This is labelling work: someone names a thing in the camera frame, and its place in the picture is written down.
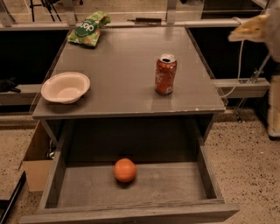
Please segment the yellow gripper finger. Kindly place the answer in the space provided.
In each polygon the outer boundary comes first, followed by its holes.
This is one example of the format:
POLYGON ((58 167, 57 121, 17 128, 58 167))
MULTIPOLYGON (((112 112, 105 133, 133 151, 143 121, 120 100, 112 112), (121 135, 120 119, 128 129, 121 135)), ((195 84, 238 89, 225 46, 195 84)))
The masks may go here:
POLYGON ((268 133, 280 137, 280 75, 273 75, 269 88, 268 133))
POLYGON ((269 15, 259 15, 250 18, 246 22, 242 22, 228 35, 230 42, 237 41, 252 41, 252 42, 264 42, 266 40, 266 24, 268 22, 269 15))

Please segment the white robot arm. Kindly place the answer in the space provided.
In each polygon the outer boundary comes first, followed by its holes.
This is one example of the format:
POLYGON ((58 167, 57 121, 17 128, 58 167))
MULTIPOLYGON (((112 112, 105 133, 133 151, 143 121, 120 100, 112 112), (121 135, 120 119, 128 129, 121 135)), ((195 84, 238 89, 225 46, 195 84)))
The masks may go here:
MULTIPOLYGON (((268 58, 280 62, 280 11, 279 7, 267 9, 264 14, 241 22, 228 36, 230 42, 263 42, 268 50, 268 58)), ((280 137, 280 74, 271 76, 269 88, 268 134, 280 137)))

